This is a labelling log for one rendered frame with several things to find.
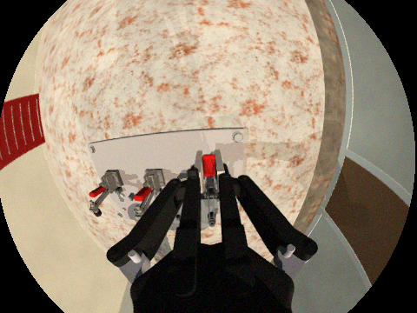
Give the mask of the toggle clamp with red handle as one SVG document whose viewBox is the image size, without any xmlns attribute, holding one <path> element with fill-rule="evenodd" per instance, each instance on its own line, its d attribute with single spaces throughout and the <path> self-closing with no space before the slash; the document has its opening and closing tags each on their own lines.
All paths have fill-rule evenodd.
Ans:
<svg viewBox="0 0 417 313">
<path fill-rule="evenodd" d="M 136 205 L 136 220 L 139 220 L 144 214 L 144 212 L 147 210 L 153 195 L 157 195 L 160 188 L 165 187 L 166 184 L 162 169 L 146 169 L 144 171 L 144 175 L 145 176 L 143 177 L 144 183 L 142 184 L 142 189 L 134 195 L 134 199 L 136 201 L 142 201 L 140 206 L 139 204 Z"/>
</svg>

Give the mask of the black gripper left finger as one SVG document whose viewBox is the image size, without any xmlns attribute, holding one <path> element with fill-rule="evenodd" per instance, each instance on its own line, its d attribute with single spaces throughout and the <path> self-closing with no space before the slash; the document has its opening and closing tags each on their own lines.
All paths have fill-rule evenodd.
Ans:
<svg viewBox="0 0 417 313">
<path fill-rule="evenodd" d="M 131 284 L 150 269 L 150 261 L 182 206 L 167 286 L 182 297 L 195 292 L 197 243 L 201 242 L 202 150 L 196 152 L 195 165 L 187 170 L 187 177 L 185 181 L 171 179 L 130 233 L 107 251 L 107 259 Z"/>
</svg>

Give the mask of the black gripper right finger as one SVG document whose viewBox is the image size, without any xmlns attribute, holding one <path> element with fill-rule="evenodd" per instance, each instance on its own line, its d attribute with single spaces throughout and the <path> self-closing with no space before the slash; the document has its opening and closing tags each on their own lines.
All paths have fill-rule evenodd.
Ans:
<svg viewBox="0 0 417 313">
<path fill-rule="evenodd" d="M 295 229 L 249 176 L 232 177 L 227 164 L 222 162 L 220 150 L 215 150 L 215 174 L 220 199 L 227 291 L 234 296 L 241 296 L 255 285 L 254 268 L 236 198 L 273 255 L 275 266 L 293 280 L 317 252 L 317 243 Z"/>
</svg>

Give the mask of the grey fixture plate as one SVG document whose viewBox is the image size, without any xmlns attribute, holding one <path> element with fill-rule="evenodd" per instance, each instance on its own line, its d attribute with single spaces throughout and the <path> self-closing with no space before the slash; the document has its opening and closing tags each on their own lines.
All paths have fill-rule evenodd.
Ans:
<svg viewBox="0 0 417 313">
<path fill-rule="evenodd" d="M 235 142 L 235 132 L 241 132 L 242 140 Z M 227 164 L 229 174 L 238 178 L 243 174 L 245 129 L 213 128 L 197 130 L 175 130 L 149 133 L 129 137 L 118 137 L 89 143 L 95 148 L 90 153 L 100 178 L 107 170 L 119 170 L 122 179 L 120 197 L 115 192 L 108 198 L 116 212 L 122 218 L 136 220 L 136 205 L 141 202 L 130 201 L 130 193 L 134 195 L 142 189 L 144 171 L 146 169 L 162 169 L 165 183 L 178 178 L 187 180 L 186 170 L 195 164 L 196 152 L 215 154 L 220 149 L 222 162 Z M 101 181 L 102 182 L 102 181 Z M 165 186 L 166 186 L 165 184 Z M 125 208 L 125 211 L 122 211 Z"/>
</svg>

